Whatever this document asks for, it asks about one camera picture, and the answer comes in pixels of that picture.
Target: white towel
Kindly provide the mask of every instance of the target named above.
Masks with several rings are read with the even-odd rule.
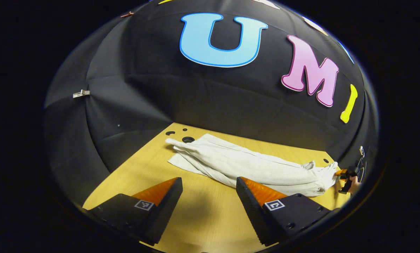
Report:
[[[166,142],[174,145],[177,152],[169,163],[231,187],[236,187],[237,177],[244,176],[286,195],[301,193],[314,197],[323,194],[337,179],[337,162],[326,167],[316,167],[314,161],[300,165],[253,152],[210,134],[192,143],[170,138]]]

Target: human hand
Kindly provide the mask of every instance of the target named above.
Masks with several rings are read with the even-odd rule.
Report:
[[[358,177],[357,176],[350,176],[349,180],[351,180],[352,183],[351,183],[351,187],[349,188],[348,192],[350,194],[354,194],[358,191],[358,188],[361,186],[361,183],[358,182]]]

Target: pink letter m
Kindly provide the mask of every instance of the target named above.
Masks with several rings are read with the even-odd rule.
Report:
[[[290,73],[282,76],[282,84],[291,90],[303,91],[304,83],[302,82],[302,77],[305,71],[308,94],[313,95],[324,82],[323,88],[316,94],[316,99],[321,104],[332,107],[335,81],[338,73],[337,65],[331,59],[326,58],[321,66],[318,66],[312,49],[305,41],[293,35],[288,35],[287,39],[293,43],[293,62]]]

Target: blue letter u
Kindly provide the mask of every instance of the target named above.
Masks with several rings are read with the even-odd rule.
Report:
[[[262,29],[267,29],[268,25],[255,19],[235,17],[242,26],[240,44],[232,50],[221,50],[210,44],[210,37],[213,24],[222,19],[223,16],[216,13],[183,16],[181,53],[193,62],[215,67],[239,67],[252,62],[259,52]]]

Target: yellow wooden surface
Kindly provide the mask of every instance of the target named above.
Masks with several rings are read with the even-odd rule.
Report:
[[[175,131],[175,134],[167,136],[165,133],[168,131]],[[206,133],[290,162],[302,164],[315,160],[318,167],[328,165],[324,158],[333,162],[324,151],[256,141],[173,123],[110,174],[91,193],[83,208],[89,210],[116,194],[133,195],[180,176],[182,195],[160,242],[154,248],[168,253],[248,253],[266,248],[257,238],[234,188],[168,163],[175,151],[165,143],[167,138],[181,141],[183,137],[191,136],[199,139]],[[328,209],[341,207],[349,198],[349,194],[338,193],[342,183],[337,182],[326,193],[312,199]]]

